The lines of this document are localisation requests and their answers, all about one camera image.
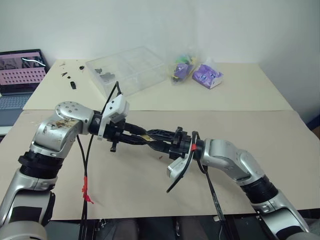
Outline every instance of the laptop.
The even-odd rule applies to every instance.
[[[0,126],[13,126],[48,72],[40,49],[0,52]]]

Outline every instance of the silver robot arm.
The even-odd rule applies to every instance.
[[[276,240],[305,239],[293,235],[309,232],[302,216],[265,175],[254,157],[246,150],[236,148],[231,142],[220,139],[198,141],[201,145],[200,163],[204,166],[220,169],[233,179],[246,193],[253,209],[258,213],[267,234]],[[167,172],[173,180],[186,164],[178,159],[168,166]],[[313,234],[311,239],[320,239]]]
[[[0,240],[45,240],[44,227],[51,219],[55,194],[51,190],[78,134],[87,135],[93,121],[103,135],[108,124],[128,114],[123,95],[108,103],[103,115],[72,101],[62,102],[55,113],[38,127],[29,151],[20,156],[16,170],[0,206]]]
[[[91,133],[99,140],[107,139],[112,142],[111,152],[116,151],[118,142],[147,144],[169,154],[175,161],[168,167],[167,174],[173,180],[179,176],[188,163],[191,137],[181,127],[176,132],[146,131],[125,123],[128,110],[129,104],[123,95],[109,102],[103,114],[71,101],[57,105],[55,114],[39,126],[30,150],[18,160],[22,166],[15,172],[0,206],[0,240],[47,239],[43,226],[53,212],[55,195],[51,190],[78,134]],[[201,164],[224,171],[242,188],[274,239],[307,239],[298,238],[309,232],[307,224],[250,153],[225,140],[197,140],[197,146],[198,143]]]

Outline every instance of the table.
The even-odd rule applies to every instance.
[[[105,97],[91,81],[86,60],[57,60],[30,97],[24,110],[52,110],[75,101],[101,110]],[[207,89],[192,79],[172,85],[169,79],[127,98],[132,111],[280,111],[291,106],[258,64],[220,63],[223,82]],[[76,89],[70,86],[74,81]]]
[[[29,149],[37,126],[53,113],[48,110],[63,101],[102,109],[105,97],[91,81],[88,69],[79,69],[85,62],[57,60],[0,144],[5,165],[0,168],[0,183],[5,186],[0,188],[0,198],[20,167],[17,159]],[[210,90],[191,79],[181,85],[166,80],[129,96],[127,121],[146,129],[174,131],[182,126],[189,133],[198,130],[202,138],[229,140],[253,154],[296,208],[319,208],[319,140],[257,64],[221,63],[218,67],[224,73],[223,83]],[[70,81],[75,82],[75,90]],[[89,136],[80,138],[86,147]],[[88,176],[89,194],[95,204],[89,205],[88,218],[216,214],[208,183],[195,163],[166,194],[171,184],[166,168],[172,162],[167,156],[147,146],[124,143],[118,145],[116,153],[110,153],[110,146],[94,138]],[[223,172],[210,169],[209,173],[224,213],[254,212],[245,194]],[[79,219],[83,166],[77,144],[58,177],[52,219]]]
[[[0,126],[0,136],[6,135],[11,128],[12,126]]]
[[[17,168],[17,159],[29,149],[38,124],[52,110],[25,110],[0,144],[0,199]],[[283,111],[130,111],[129,123],[146,129],[174,131],[182,126],[200,137],[226,139],[255,157],[277,188],[297,209],[320,207],[319,140],[299,115]],[[80,136],[86,148],[90,136]],[[172,162],[165,154],[148,146],[119,143],[116,153],[111,143],[95,137],[88,163],[88,218],[131,218],[184,215],[215,215],[206,177],[193,162],[189,172],[169,193],[171,181],[166,168]],[[83,164],[75,143],[53,190],[56,203],[53,220],[80,219],[82,209]],[[253,213],[242,190],[222,171],[209,174],[225,214]]]

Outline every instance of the purple packet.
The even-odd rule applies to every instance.
[[[222,79],[220,77],[222,76],[223,74],[221,72],[213,70],[208,65],[201,64],[199,69],[194,71],[192,78],[206,88],[212,89],[221,83]]]
[[[174,76],[183,80],[189,75],[192,68],[192,64],[178,63],[175,68]]]

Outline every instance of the screen display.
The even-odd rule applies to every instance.
[[[0,93],[31,93],[47,73],[39,49],[0,52]]]

